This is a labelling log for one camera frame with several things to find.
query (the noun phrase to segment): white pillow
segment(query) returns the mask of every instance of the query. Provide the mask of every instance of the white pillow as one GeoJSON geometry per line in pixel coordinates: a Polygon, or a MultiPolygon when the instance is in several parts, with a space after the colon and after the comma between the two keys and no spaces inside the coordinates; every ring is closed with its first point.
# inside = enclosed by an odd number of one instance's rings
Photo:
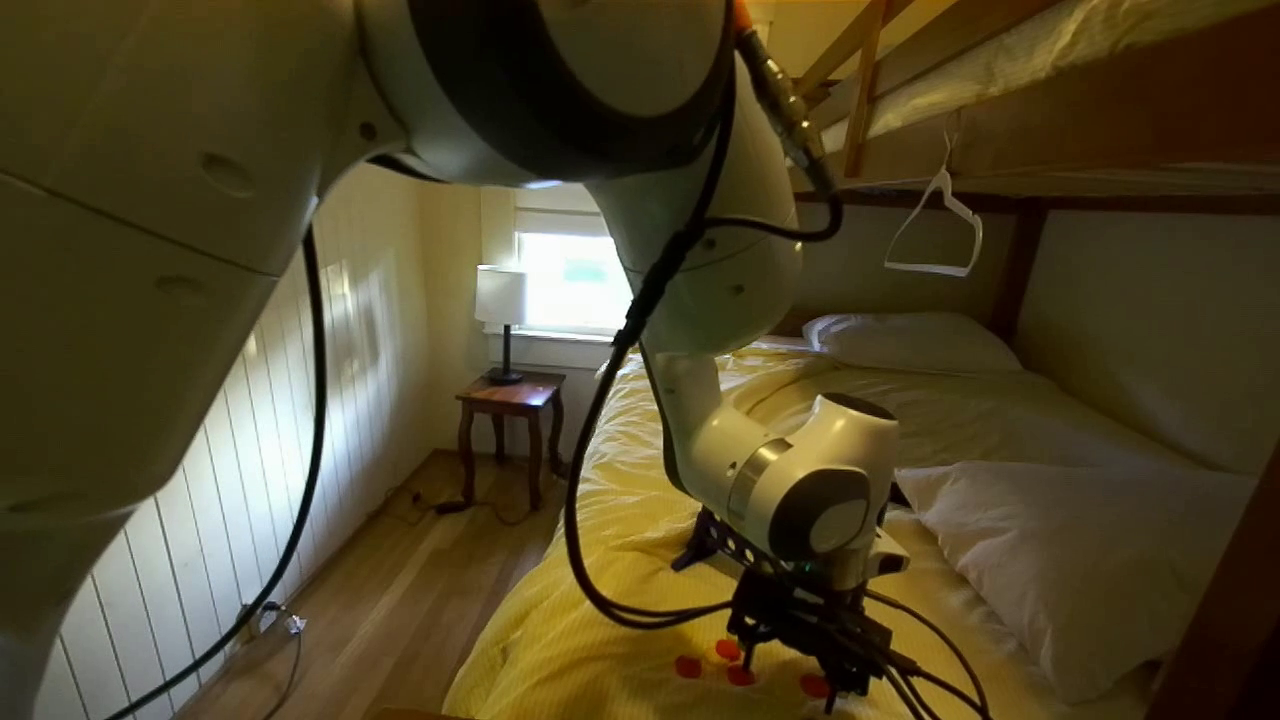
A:
{"type": "Polygon", "coordinates": [[[1193,466],[975,461],[896,479],[1064,700],[1175,653],[1253,486],[1193,466]]]}
{"type": "Polygon", "coordinates": [[[841,313],[802,324],[814,350],[861,366],[1015,371],[1011,347],[956,313],[841,313]]]}

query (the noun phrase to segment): wall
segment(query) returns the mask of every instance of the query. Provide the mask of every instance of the wall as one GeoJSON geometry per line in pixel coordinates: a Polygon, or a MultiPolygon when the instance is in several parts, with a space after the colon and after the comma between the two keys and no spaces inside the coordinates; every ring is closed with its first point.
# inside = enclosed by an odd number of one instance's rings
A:
{"type": "MultiPolygon", "coordinates": [[[[424,268],[457,203],[474,192],[353,173],[318,208],[330,333],[330,416],[317,510],[280,586],[288,598],[330,547],[424,461],[432,383],[449,362],[429,333],[443,297],[424,268]]],[[[50,653],[36,716],[108,716],[202,653],[254,594],[294,514],[313,357],[299,261],[280,280],[171,484],[137,508],[82,578],[50,653]]],[[[179,684],[144,716],[171,716],[209,680],[179,684]]]]}
{"type": "Polygon", "coordinates": [[[1280,434],[1274,234],[1274,214],[1051,213],[1020,350],[1170,447],[1260,472],[1280,434]]]}
{"type": "Polygon", "coordinates": [[[457,392],[474,379],[479,328],[474,328],[474,264],[479,264],[479,195],[482,188],[432,188],[424,201],[424,282],[429,282],[429,416],[424,443],[457,443],[457,392]]]}

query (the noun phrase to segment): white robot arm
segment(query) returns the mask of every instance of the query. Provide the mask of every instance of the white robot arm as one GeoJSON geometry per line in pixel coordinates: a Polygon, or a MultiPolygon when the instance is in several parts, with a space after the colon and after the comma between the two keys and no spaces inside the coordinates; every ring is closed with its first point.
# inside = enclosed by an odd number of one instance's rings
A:
{"type": "MultiPolygon", "coordinates": [[[[179,464],[341,173],[588,180],[639,276],[736,85],[722,0],[38,0],[0,28],[0,716],[26,716],[75,583],[179,464]]],[[[712,213],[796,218],[749,90],[712,213]]],[[[796,264],[760,231],[704,234],[643,347],[679,486],[802,559],[869,539],[880,439],[853,453],[862,411],[841,401],[766,439],[712,371],[784,313],[796,264]],[[841,486],[788,498],[814,479],[841,486]]]]}

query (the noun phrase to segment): mattress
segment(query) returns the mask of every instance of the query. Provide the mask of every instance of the mattress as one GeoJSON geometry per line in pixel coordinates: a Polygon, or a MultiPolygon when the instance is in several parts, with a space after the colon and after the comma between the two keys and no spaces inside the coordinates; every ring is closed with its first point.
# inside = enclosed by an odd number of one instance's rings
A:
{"type": "MultiPolygon", "coordinates": [[[[1170,40],[1262,4],[1266,0],[1064,0],[986,42],[975,42],[914,85],[886,90],[871,111],[869,137],[1003,97],[1070,65],[1170,40]]],[[[843,128],[847,125],[830,125],[825,142],[843,146],[843,128]]]]}
{"type": "MultiPolygon", "coordinates": [[[[796,342],[753,342],[718,361],[722,388],[770,428],[802,416],[813,392],[857,392],[902,418],[902,466],[968,461],[1051,461],[1180,466],[1159,443],[1070,405],[1033,371],[896,371],[857,366],[796,342]]],[[[658,472],[658,418],[639,361],[626,362],[602,407],[581,486],[585,557],[596,583],[639,606],[689,606],[733,594],[733,572],[695,564],[670,572],[693,532],[695,505],[658,472]]],[[[884,591],[936,620],[968,655],[997,716],[1144,712],[1152,671],[1066,703],[1051,692],[1024,639],[952,569],[910,508],[892,508],[886,536],[906,547],[906,572],[875,577],[884,591]]],[[[910,617],[869,604],[892,626],[892,648],[968,689],[952,653],[910,617]]],[[[741,671],[722,610],[669,631],[632,631],[602,620],[577,586],[563,539],[510,586],[460,667],[443,712],[450,716],[825,716],[825,680],[813,655],[784,645],[756,648],[741,671]]],[[[973,716],[922,684],[940,716],[973,716]]],[[[841,696],[830,716],[906,716],[875,680],[869,696],[841,696]]]]}

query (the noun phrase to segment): small wooden table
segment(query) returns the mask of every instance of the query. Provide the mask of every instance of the small wooden table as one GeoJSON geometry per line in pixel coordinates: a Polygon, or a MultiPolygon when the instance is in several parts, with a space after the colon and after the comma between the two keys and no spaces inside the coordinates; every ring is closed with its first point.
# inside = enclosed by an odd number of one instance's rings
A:
{"type": "Polygon", "coordinates": [[[545,472],[545,407],[552,407],[552,434],[549,434],[549,461],[559,466],[559,424],[563,424],[563,401],[559,401],[563,376],[556,371],[523,371],[520,383],[493,383],[474,379],[462,388],[457,401],[462,405],[460,428],[457,428],[457,447],[462,457],[462,498],[469,508],[474,498],[474,453],[471,453],[471,424],[474,411],[493,416],[493,439],[497,439],[497,461],[506,461],[505,447],[505,418],[523,416],[529,418],[529,508],[534,510],[545,505],[541,472],[545,472]]]}

